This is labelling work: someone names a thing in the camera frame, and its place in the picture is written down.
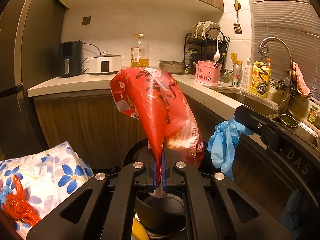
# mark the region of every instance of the dark gray refrigerator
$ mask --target dark gray refrigerator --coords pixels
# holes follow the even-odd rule
[[[0,16],[0,159],[48,148],[27,90],[59,74],[64,12],[57,0],[10,0]]]

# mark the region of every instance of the pink towel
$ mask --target pink towel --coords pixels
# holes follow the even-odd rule
[[[293,80],[297,82],[298,92],[301,94],[301,96],[307,97],[311,92],[311,89],[305,84],[301,70],[299,69],[298,64],[295,62],[293,63],[292,77]]]

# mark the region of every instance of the red plastic wrapper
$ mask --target red plastic wrapper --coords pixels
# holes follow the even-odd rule
[[[40,220],[40,216],[35,209],[24,200],[24,190],[18,176],[13,176],[14,187],[17,194],[9,193],[5,204],[2,205],[3,211],[14,220],[22,220],[31,226],[35,226]]]
[[[171,73],[152,68],[122,69],[110,88],[118,111],[141,120],[157,162],[158,184],[164,138],[183,161],[199,167],[204,156],[202,137]]]

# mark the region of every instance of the faucet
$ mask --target faucet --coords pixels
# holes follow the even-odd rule
[[[283,99],[281,100],[281,102],[278,104],[278,109],[281,113],[284,113],[287,110],[288,104],[289,104],[289,99],[291,96],[291,78],[292,78],[292,68],[293,68],[293,60],[292,60],[292,54],[291,51],[289,50],[287,44],[285,44],[281,39],[276,38],[276,37],[267,37],[265,38],[259,45],[258,48],[258,52],[262,55],[261,57],[261,61],[263,62],[263,65],[260,66],[262,72],[259,73],[259,77],[262,80],[262,83],[259,84],[256,88],[256,90],[260,93],[260,94],[264,94],[267,91],[267,82],[262,78],[261,74],[266,75],[266,71],[262,69],[262,67],[264,66],[268,66],[267,62],[265,62],[266,58],[269,58],[268,56],[268,52],[269,52],[269,48],[266,47],[265,45],[269,42],[269,41],[277,41],[280,44],[282,44],[287,52],[289,53],[290,56],[290,70],[289,70],[289,75],[287,78],[284,79],[284,85],[286,86],[286,90],[285,90],[285,94]]]

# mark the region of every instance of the stainless steel sink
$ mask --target stainless steel sink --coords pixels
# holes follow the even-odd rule
[[[268,102],[264,101],[263,99],[255,96],[251,93],[246,91],[242,91],[239,89],[233,88],[217,88],[217,87],[208,87],[214,91],[217,91],[229,98],[232,98],[245,106],[252,108],[253,110],[257,111],[259,114],[269,117],[270,119],[279,121],[277,115],[277,107],[269,104]],[[306,142],[314,145],[318,150],[320,150],[320,142],[319,142],[319,135],[313,131],[310,127],[305,125],[303,122],[298,121],[298,126],[292,131],[304,139]]]

